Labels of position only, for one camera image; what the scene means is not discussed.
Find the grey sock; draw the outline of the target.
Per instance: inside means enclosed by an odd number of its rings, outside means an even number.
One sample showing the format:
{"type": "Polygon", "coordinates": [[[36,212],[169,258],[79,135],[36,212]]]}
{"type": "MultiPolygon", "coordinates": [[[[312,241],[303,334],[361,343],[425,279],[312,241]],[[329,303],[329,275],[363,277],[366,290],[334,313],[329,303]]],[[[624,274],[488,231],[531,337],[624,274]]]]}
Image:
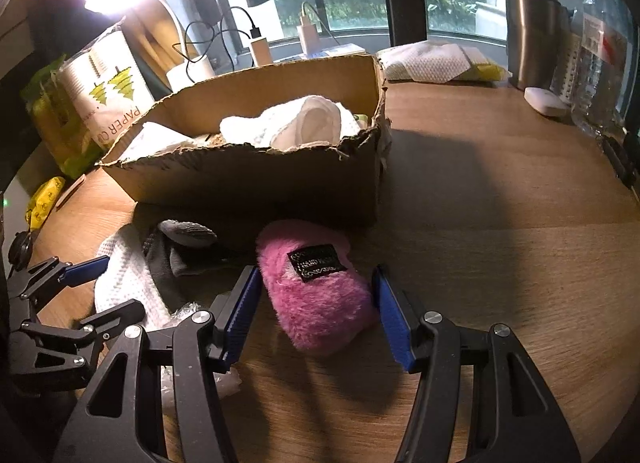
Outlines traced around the grey sock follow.
{"type": "Polygon", "coordinates": [[[170,311],[210,292],[215,275],[235,267],[216,233],[180,220],[163,220],[142,243],[153,283],[170,311]]]}

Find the pink fuzzy plush pouch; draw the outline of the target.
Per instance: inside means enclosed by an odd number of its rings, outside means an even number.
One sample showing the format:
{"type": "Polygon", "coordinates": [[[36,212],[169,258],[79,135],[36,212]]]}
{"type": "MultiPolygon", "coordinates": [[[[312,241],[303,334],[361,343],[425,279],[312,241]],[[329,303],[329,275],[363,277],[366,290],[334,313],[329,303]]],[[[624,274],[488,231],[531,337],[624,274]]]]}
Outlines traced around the pink fuzzy plush pouch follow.
{"type": "Polygon", "coordinates": [[[369,283],[338,231],[278,220],[256,239],[262,281],[280,327],[302,353],[329,356],[378,320],[369,283]]]}

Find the white waffle cloth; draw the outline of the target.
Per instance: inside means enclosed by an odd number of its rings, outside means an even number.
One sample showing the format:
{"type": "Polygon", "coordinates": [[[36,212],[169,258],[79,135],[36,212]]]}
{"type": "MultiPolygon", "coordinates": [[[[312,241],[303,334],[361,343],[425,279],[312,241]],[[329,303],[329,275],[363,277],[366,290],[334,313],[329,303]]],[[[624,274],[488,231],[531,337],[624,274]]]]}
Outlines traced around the white waffle cloth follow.
{"type": "Polygon", "coordinates": [[[309,144],[338,145],[361,127],[339,102],[310,95],[272,106],[255,116],[227,116],[219,124],[227,144],[286,151],[309,144]]]}

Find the white frilly cloth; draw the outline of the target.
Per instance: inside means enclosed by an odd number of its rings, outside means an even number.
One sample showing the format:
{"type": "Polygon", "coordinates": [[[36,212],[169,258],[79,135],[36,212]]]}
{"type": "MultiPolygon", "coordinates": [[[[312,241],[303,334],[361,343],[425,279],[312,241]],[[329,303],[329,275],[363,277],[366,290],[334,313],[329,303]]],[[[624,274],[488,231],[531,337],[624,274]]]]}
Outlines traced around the white frilly cloth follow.
{"type": "Polygon", "coordinates": [[[160,330],[169,322],[170,311],[155,287],[134,226],[122,226],[106,238],[96,256],[108,257],[107,268],[93,287],[93,303],[98,313],[133,298],[144,307],[142,324],[146,330],[160,330]]]}

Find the cartoon tissue pack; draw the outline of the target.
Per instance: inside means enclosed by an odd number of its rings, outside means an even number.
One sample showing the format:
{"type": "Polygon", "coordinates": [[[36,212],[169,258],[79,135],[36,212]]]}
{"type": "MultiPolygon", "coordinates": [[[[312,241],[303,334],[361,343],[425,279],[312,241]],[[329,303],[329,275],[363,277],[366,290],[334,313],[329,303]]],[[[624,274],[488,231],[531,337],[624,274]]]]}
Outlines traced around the cartoon tissue pack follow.
{"type": "Polygon", "coordinates": [[[361,128],[367,128],[370,125],[369,116],[367,116],[367,114],[355,113],[354,119],[361,128]]]}

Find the yellow packet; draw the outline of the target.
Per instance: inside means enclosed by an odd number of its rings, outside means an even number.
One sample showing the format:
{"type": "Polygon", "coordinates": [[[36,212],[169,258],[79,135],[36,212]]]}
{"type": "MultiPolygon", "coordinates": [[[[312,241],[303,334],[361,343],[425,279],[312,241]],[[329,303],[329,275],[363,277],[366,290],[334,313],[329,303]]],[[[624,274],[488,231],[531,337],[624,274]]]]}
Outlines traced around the yellow packet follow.
{"type": "Polygon", "coordinates": [[[54,176],[44,182],[32,195],[25,211],[25,222],[29,231],[39,230],[46,222],[62,194],[65,183],[64,177],[54,176]]]}

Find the green yellow snack bag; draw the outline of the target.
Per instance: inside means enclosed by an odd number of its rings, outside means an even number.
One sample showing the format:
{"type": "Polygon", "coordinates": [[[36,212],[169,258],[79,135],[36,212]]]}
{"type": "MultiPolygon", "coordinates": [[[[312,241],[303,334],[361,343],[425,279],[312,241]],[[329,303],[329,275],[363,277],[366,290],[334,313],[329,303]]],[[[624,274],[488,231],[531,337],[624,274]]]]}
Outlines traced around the green yellow snack bag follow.
{"type": "Polygon", "coordinates": [[[20,95],[56,165],[66,177],[75,180],[93,168],[102,149],[92,139],[62,84],[58,70],[65,59],[62,55],[38,70],[20,95]]]}

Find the paper cup pack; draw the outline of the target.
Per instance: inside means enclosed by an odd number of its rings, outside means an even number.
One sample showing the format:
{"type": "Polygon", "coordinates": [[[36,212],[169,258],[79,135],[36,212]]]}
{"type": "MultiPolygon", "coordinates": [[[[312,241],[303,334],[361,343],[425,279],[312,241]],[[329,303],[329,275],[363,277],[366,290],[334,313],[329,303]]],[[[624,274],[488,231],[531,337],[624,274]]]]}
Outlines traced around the paper cup pack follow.
{"type": "Polygon", "coordinates": [[[64,61],[56,78],[92,139],[104,151],[154,105],[118,24],[64,61]]]}

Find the black car key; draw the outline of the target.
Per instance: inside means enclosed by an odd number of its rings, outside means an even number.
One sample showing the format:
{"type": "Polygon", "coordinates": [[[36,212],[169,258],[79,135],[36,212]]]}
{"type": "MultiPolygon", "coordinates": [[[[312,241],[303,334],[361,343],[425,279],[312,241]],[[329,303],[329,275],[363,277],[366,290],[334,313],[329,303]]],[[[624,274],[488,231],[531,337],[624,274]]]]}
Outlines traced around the black car key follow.
{"type": "Polygon", "coordinates": [[[627,189],[634,190],[638,176],[624,147],[614,137],[608,135],[601,135],[598,142],[617,178],[627,189]]]}

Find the brown cardboard box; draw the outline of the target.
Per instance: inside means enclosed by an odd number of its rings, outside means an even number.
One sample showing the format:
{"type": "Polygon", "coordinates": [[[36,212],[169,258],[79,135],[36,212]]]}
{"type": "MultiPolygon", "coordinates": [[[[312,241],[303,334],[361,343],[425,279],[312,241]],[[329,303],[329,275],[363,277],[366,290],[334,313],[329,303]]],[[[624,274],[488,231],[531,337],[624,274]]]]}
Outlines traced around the brown cardboard box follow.
{"type": "Polygon", "coordinates": [[[160,99],[120,135],[100,162],[131,199],[211,208],[224,216],[299,218],[333,228],[367,227],[390,151],[386,86],[378,60],[347,55],[268,64],[228,73],[160,99]],[[250,144],[173,146],[135,159],[128,154],[145,124],[188,138],[217,134],[228,116],[262,111],[306,95],[339,102],[369,119],[336,145],[279,151],[250,144]]]}

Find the white charger left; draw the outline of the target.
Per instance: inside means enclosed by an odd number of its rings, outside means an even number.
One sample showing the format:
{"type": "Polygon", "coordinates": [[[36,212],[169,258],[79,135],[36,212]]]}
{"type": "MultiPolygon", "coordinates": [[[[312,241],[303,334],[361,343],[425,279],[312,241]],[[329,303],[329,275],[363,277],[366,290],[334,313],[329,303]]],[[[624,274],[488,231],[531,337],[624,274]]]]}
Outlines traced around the white charger left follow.
{"type": "Polygon", "coordinates": [[[250,54],[255,67],[263,67],[273,63],[269,43],[262,36],[258,27],[250,29],[250,54]]]}

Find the white charger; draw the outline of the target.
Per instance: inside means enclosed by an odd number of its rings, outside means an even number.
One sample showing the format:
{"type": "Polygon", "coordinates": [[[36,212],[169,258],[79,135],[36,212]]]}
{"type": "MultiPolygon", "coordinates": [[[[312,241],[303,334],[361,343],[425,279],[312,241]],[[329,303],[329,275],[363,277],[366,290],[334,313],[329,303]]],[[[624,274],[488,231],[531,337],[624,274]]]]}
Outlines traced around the white charger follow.
{"type": "Polygon", "coordinates": [[[262,36],[258,27],[250,29],[250,54],[255,67],[263,67],[273,63],[269,43],[262,36]]]}
{"type": "Polygon", "coordinates": [[[302,48],[302,52],[304,55],[311,56],[320,52],[321,43],[316,26],[305,14],[301,14],[299,16],[297,33],[300,47],[302,48]]]}

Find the white earbuds case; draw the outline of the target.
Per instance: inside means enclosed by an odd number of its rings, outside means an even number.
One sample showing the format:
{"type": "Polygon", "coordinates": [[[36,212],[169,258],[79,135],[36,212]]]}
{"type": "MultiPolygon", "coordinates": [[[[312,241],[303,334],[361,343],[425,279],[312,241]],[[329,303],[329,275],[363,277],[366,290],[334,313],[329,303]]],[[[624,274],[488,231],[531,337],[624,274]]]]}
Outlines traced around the white earbuds case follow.
{"type": "Polygon", "coordinates": [[[564,118],[568,113],[567,105],[551,90],[529,86],[524,90],[524,99],[536,112],[547,118],[564,118]]]}

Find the white charger right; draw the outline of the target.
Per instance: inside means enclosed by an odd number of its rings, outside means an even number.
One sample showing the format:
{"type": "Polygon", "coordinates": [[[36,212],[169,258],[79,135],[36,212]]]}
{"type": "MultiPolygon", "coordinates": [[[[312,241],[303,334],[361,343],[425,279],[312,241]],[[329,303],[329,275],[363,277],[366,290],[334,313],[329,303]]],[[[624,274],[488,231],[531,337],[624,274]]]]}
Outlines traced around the white charger right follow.
{"type": "Polygon", "coordinates": [[[320,52],[321,43],[316,26],[305,14],[301,14],[299,16],[297,33],[300,47],[302,48],[302,52],[304,55],[311,56],[320,52]]]}

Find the white power strip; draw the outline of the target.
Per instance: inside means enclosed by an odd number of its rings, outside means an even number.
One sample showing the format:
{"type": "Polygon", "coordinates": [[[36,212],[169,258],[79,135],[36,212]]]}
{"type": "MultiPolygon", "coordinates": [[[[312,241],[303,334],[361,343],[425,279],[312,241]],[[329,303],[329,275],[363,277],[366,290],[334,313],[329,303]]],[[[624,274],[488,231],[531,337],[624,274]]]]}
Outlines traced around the white power strip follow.
{"type": "Polygon", "coordinates": [[[343,57],[349,55],[359,55],[365,54],[367,51],[356,44],[347,43],[343,45],[335,45],[332,47],[324,48],[318,50],[318,52],[314,52],[311,54],[303,54],[305,59],[319,59],[319,58],[329,58],[329,57],[343,57]]]}

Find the white cloth package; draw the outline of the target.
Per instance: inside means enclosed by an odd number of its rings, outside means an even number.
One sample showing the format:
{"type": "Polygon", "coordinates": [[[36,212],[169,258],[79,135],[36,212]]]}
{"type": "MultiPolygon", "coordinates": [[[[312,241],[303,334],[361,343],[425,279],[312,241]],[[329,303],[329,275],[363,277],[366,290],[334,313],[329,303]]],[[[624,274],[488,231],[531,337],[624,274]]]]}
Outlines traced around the white cloth package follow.
{"type": "Polygon", "coordinates": [[[389,81],[447,84],[503,82],[512,74],[477,47],[422,41],[380,50],[376,56],[389,81]]]}

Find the clear water bottle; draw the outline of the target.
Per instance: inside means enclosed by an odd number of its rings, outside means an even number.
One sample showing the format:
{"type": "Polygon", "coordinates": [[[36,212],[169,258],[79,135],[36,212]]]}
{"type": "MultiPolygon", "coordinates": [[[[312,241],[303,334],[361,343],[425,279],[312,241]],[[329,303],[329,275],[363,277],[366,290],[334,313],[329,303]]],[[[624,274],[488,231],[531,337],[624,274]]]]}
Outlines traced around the clear water bottle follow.
{"type": "Polygon", "coordinates": [[[622,131],[629,98],[632,17],[624,0],[584,0],[572,120],[593,138],[622,131]]]}

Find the steel thermos mug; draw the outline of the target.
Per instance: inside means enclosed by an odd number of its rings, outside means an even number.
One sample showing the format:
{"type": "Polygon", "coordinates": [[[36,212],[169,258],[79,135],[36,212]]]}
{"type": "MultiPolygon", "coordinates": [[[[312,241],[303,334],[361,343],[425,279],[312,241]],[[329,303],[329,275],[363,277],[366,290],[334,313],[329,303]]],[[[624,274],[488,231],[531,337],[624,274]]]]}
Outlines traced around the steel thermos mug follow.
{"type": "Polygon", "coordinates": [[[518,90],[550,87],[565,18],[558,0],[506,0],[506,56],[518,90]]]}

